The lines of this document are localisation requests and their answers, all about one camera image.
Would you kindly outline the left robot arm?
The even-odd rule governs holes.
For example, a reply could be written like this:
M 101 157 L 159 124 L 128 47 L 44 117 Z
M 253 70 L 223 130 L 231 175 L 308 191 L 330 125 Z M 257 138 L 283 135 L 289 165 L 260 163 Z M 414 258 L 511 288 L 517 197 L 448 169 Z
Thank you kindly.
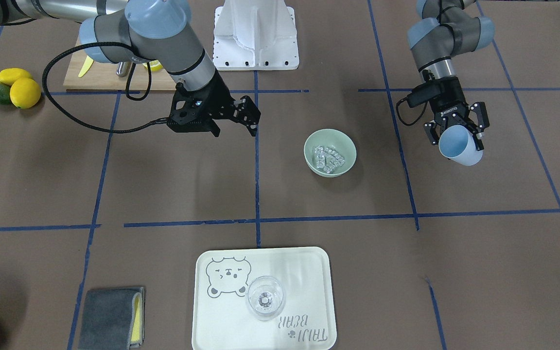
M 444 131 L 460 125 L 470 134 L 476 151 L 484 150 L 480 134 L 489 127 L 484 102 L 467 102 L 453 58 L 488 46 L 495 35 L 489 17 L 471 17 L 465 9 L 471 0 L 419 0 L 420 21 L 407 31 L 407 42 L 422 84 L 405 98 L 410 108 L 429 107 L 433 121 L 424 129 L 436 145 Z

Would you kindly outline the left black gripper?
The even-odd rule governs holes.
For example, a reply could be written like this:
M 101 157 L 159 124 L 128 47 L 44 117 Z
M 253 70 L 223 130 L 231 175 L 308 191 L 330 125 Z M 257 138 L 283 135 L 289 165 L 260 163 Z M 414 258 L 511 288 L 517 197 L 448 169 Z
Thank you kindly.
M 470 126 L 468 104 L 458 77 L 444 77 L 429 80 L 412 89 L 407 96 L 410 108 L 429 104 L 433 112 L 433 121 L 425 122 L 423 129 L 431 145 L 438 145 L 444 128 L 453 125 Z M 471 124 L 472 139 L 476 151 L 483 151 L 482 137 L 490 126 L 487 107 L 484 102 L 475 102 L 470 111 L 476 115 L 476 122 Z

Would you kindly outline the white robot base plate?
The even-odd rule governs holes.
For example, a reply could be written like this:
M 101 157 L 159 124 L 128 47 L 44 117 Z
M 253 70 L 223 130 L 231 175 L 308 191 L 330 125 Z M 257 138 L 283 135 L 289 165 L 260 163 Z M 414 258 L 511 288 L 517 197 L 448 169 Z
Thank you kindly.
M 215 9 L 212 61 L 219 71 L 296 70 L 296 14 L 283 0 L 227 0 Z

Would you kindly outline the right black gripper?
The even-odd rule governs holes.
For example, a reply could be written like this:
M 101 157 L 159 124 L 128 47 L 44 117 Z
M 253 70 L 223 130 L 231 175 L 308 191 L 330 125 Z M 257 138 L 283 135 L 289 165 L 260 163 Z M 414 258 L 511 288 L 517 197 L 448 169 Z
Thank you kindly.
M 261 112 L 251 97 L 232 98 L 220 73 L 197 90 L 188 90 L 183 82 L 176 84 L 167 126 L 176 133 L 210 132 L 219 137 L 221 129 L 215 120 L 231 119 L 246 127 L 252 137 L 258 134 Z

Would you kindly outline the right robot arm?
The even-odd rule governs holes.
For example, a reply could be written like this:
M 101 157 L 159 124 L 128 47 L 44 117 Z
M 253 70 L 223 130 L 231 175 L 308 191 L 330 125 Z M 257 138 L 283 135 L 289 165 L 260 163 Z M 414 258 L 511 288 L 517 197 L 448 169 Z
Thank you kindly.
M 257 135 L 258 107 L 248 96 L 232 97 L 191 28 L 186 0 L 0 0 L 0 26 L 30 18 L 80 24 L 80 45 L 47 64 L 42 84 L 59 60 L 80 50 L 100 63 L 140 65 L 157 60 L 175 82 L 176 91 L 168 117 L 138 130 L 166 124 L 177 133 L 209 132 L 218 137 L 216 120 L 231 120 Z

